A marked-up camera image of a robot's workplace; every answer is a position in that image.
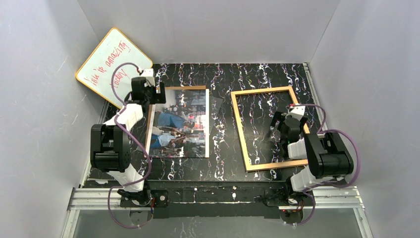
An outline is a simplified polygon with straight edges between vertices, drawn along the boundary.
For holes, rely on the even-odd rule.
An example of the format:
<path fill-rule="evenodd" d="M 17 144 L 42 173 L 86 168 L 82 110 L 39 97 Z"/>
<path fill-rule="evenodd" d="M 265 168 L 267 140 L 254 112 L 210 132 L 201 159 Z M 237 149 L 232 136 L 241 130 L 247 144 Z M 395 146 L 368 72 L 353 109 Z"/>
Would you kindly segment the wooden picture frame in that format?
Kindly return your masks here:
<path fill-rule="evenodd" d="M 243 95 L 253 95 L 253 94 L 262 94 L 262 93 L 275 93 L 275 92 L 288 92 L 291 100 L 294 104 L 298 103 L 298 99 L 293 91 L 292 86 L 282 86 L 282 87 L 275 87 L 275 88 L 262 88 L 262 89 L 251 89 L 251 90 L 240 90 L 240 91 L 231 91 L 231 100 L 232 100 L 232 109 L 235 116 L 235 121 L 237 124 L 237 131 L 239 136 L 239 141 L 241 145 L 241 150 L 244 159 L 244 165 L 246 172 L 255 172 L 255 171 L 265 171 L 265 170 L 274 170 L 274 169 L 282 169 L 282 168 L 291 168 L 291 167 L 298 167 L 298 166 L 305 166 L 308 164 L 307 159 L 300 159 L 300 160 L 291 160 L 285 162 L 277 162 L 277 163 L 267 163 L 267 164 L 257 164 L 253 165 L 250 162 L 248 149 L 246 145 L 246 140 L 244 136 L 244 130 L 242 126 L 242 120 L 239 113 L 238 103 L 237 103 L 237 96 Z"/>

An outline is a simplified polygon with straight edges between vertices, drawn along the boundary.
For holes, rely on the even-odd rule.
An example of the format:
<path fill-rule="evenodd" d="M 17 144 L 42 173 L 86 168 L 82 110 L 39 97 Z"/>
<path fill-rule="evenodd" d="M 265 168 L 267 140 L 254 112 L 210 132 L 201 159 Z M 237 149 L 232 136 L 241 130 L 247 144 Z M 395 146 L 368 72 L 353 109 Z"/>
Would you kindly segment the clear frame glass sheet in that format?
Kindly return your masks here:
<path fill-rule="evenodd" d="M 222 106 L 223 99 L 209 96 L 204 105 L 200 105 L 200 111 L 194 114 L 194 142 L 192 147 L 191 168 L 197 170 L 200 165 L 208 162 L 210 154 L 214 151 L 215 137 L 218 133 L 216 121 Z"/>

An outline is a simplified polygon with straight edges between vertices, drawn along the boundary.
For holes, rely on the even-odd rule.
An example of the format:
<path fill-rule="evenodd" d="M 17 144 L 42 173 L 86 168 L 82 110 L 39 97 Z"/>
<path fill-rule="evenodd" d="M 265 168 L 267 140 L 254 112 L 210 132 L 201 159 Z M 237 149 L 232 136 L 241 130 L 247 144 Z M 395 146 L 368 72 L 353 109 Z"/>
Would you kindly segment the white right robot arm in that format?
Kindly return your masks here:
<path fill-rule="evenodd" d="M 286 180 L 290 192 L 337 183 L 354 170 L 354 160 L 338 131 L 304 132 L 306 107 L 306 104 L 294 104 L 287 112 L 275 112 L 270 124 L 271 132 L 279 135 L 277 144 L 283 158 L 308 162 L 304 169 Z"/>

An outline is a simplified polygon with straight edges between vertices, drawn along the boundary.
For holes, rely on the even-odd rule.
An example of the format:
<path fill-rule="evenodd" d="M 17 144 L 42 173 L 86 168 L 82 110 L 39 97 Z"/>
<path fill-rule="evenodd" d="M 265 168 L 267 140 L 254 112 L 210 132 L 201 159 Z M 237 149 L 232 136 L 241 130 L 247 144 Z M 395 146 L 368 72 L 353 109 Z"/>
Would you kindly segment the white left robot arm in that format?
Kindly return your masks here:
<path fill-rule="evenodd" d="M 131 81 L 132 90 L 124 99 L 125 105 L 111 119 L 91 127 L 90 163 L 118 181 L 126 192 L 140 192 L 144 178 L 131 164 L 134 125 L 143 119 L 150 104 L 166 102 L 164 92 L 157 93 L 154 70 L 145 69 Z"/>

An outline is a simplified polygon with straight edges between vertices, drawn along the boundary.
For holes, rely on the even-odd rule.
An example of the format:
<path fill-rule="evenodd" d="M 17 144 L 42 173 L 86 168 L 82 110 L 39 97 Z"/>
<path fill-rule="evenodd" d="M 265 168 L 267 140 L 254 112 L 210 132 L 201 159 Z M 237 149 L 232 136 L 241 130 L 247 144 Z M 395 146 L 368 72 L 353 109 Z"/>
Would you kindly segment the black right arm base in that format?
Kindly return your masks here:
<path fill-rule="evenodd" d="M 262 201 L 268 207 L 291 206 L 293 209 L 301 209 L 314 204 L 312 199 L 303 192 L 292 191 L 285 187 L 265 189 Z"/>

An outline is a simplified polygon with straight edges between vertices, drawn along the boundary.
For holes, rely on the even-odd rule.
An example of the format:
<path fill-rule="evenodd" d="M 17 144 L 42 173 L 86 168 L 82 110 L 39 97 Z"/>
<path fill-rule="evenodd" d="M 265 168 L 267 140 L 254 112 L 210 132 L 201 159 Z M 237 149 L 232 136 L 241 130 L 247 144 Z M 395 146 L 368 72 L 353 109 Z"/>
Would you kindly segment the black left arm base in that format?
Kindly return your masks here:
<path fill-rule="evenodd" d="M 117 191 L 121 195 L 120 207 L 167 207 L 168 192 L 166 190 L 144 189 L 140 192 Z"/>

